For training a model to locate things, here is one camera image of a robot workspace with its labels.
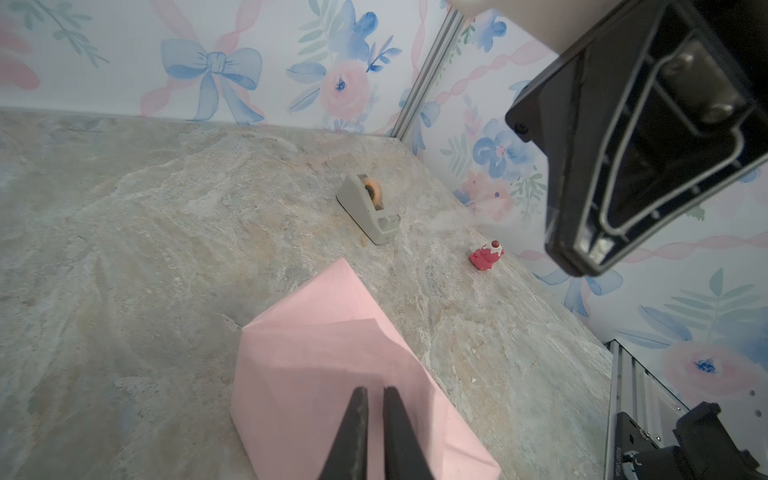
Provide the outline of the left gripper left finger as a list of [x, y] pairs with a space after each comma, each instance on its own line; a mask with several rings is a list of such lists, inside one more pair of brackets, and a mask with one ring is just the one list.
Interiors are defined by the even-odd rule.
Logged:
[[319, 480], [366, 480], [368, 452], [368, 390], [353, 390]]

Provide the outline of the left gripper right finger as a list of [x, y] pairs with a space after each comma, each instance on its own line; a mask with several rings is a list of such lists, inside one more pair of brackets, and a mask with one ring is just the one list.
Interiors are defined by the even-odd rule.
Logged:
[[384, 390], [383, 427], [385, 478], [433, 480], [405, 405], [395, 387]]

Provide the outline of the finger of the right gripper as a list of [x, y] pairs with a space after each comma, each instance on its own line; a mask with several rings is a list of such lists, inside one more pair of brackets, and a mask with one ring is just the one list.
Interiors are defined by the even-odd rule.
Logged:
[[507, 125], [548, 161], [549, 257], [599, 276], [767, 159], [767, 5], [622, 1]]

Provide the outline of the purple wrapping paper sheet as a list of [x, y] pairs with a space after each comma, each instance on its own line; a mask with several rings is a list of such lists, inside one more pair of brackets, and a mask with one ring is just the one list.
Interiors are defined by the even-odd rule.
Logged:
[[501, 469], [344, 259], [247, 324], [231, 417], [260, 479], [315, 479], [353, 391], [368, 392], [368, 477], [384, 477], [383, 398], [398, 390], [437, 479]]

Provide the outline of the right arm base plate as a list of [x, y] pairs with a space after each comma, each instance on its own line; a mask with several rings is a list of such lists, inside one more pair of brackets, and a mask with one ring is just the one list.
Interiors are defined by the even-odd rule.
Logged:
[[[628, 413], [614, 413], [609, 422], [604, 479], [681, 479], [672, 454], [660, 451], [677, 447], [674, 437], [663, 438], [646, 432]], [[633, 458], [641, 456], [648, 465], [633, 470]]]

